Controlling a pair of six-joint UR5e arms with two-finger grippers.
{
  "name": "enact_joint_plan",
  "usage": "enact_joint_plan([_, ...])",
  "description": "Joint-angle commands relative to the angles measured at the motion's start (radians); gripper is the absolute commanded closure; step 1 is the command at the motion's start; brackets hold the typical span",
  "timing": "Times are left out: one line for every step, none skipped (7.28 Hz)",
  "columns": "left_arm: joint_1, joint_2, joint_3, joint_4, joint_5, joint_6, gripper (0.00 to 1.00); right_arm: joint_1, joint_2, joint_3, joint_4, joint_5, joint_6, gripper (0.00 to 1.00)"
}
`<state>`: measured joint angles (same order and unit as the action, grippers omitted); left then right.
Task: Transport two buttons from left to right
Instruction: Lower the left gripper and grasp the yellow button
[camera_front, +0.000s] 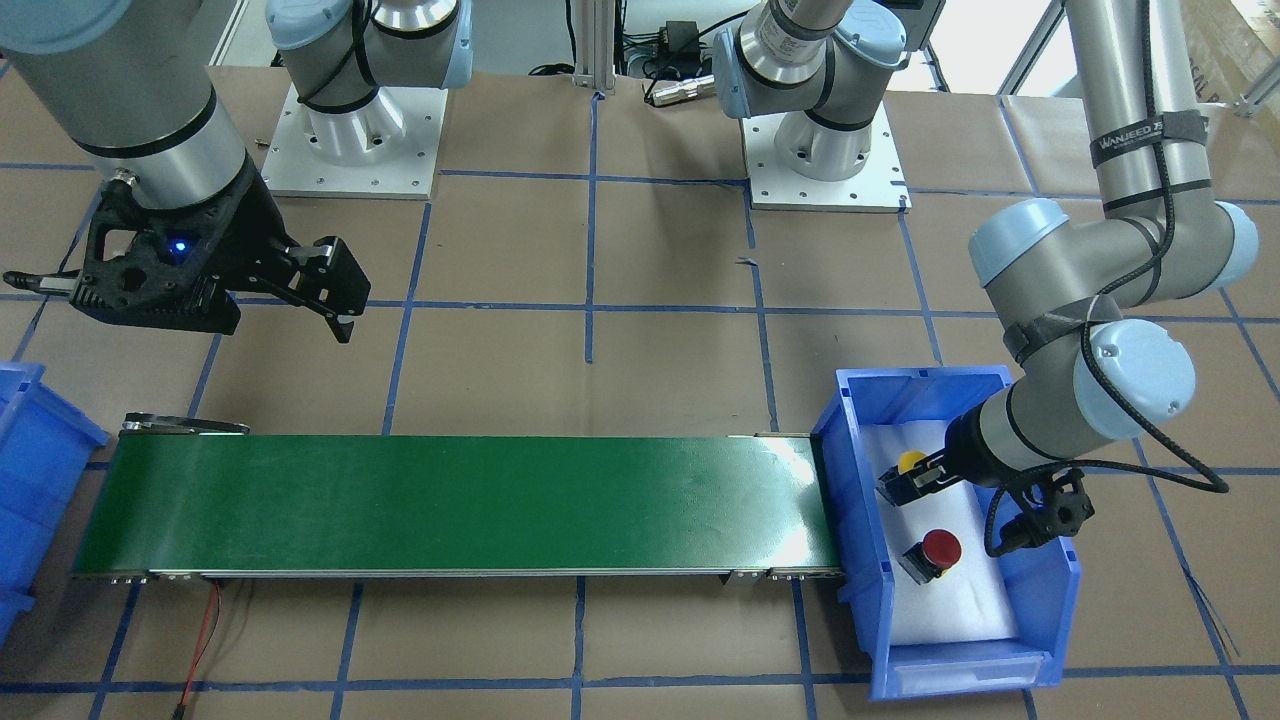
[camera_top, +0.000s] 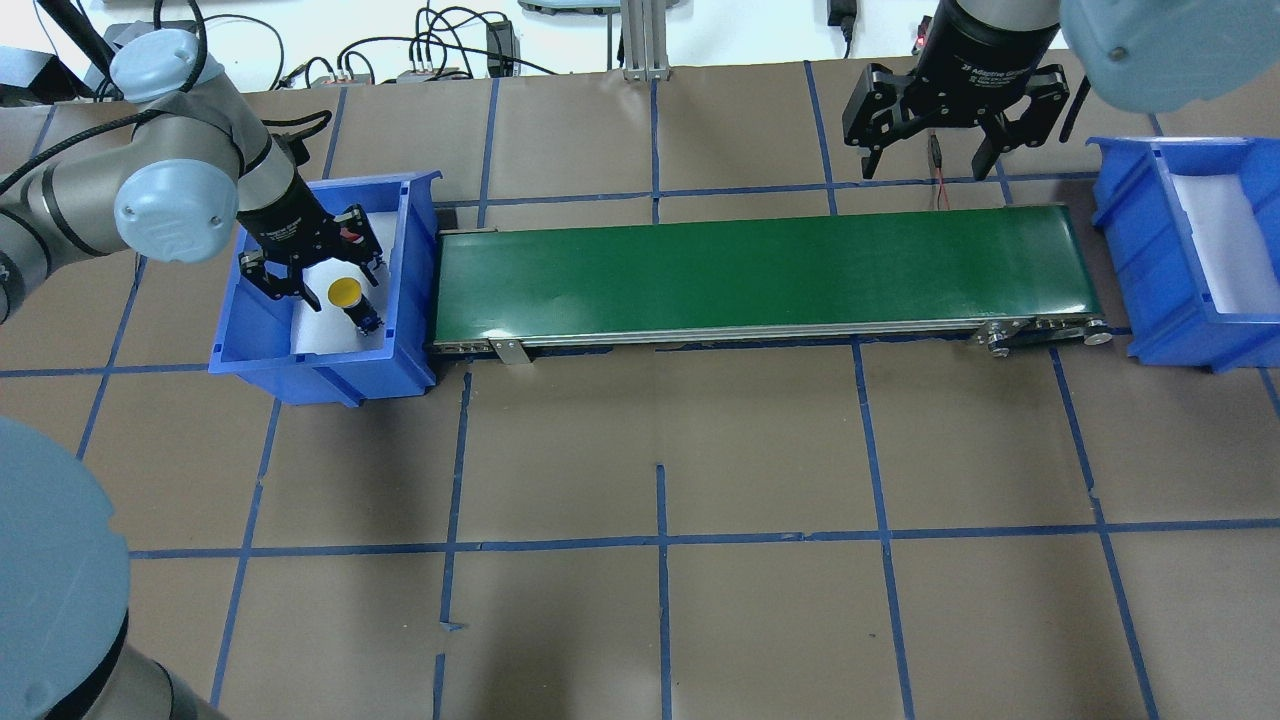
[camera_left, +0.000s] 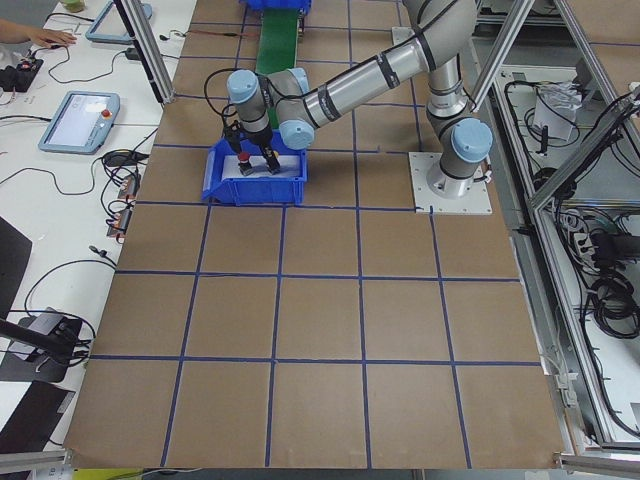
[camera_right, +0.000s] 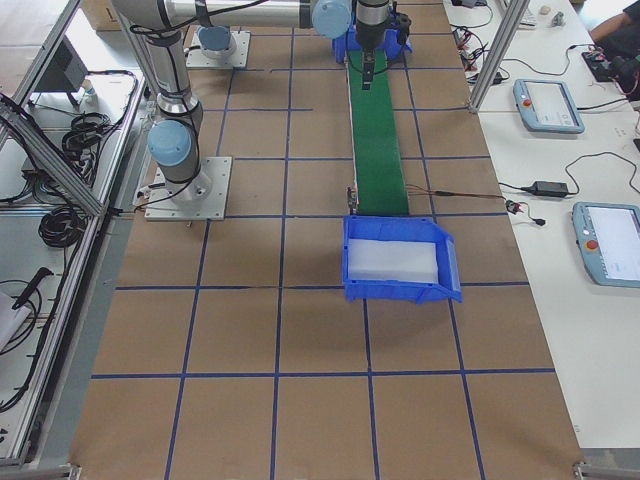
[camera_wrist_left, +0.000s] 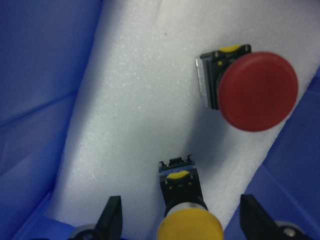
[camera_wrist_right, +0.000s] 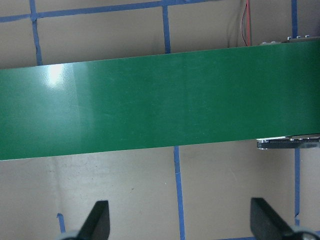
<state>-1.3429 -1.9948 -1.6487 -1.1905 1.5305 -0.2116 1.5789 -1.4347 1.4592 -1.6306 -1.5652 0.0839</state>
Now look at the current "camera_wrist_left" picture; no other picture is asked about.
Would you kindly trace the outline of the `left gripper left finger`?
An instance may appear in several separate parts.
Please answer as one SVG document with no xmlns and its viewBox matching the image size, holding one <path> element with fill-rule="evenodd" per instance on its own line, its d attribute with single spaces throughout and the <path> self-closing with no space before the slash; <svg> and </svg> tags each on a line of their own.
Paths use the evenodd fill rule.
<svg viewBox="0 0 320 240">
<path fill-rule="evenodd" d="M 122 200 L 110 196 L 98 219 L 95 230 L 102 240 L 120 240 L 123 230 Z"/>
</svg>

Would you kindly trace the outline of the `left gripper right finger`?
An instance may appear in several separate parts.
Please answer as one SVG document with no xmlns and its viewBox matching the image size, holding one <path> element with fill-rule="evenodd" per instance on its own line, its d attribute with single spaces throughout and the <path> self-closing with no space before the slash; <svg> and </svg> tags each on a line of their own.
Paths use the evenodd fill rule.
<svg viewBox="0 0 320 240">
<path fill-rule="evenodd" d="M 252 194 L 240 197 L 239 222 L 247 240 L 271 240 L 277 225 Z"/>
</svg>

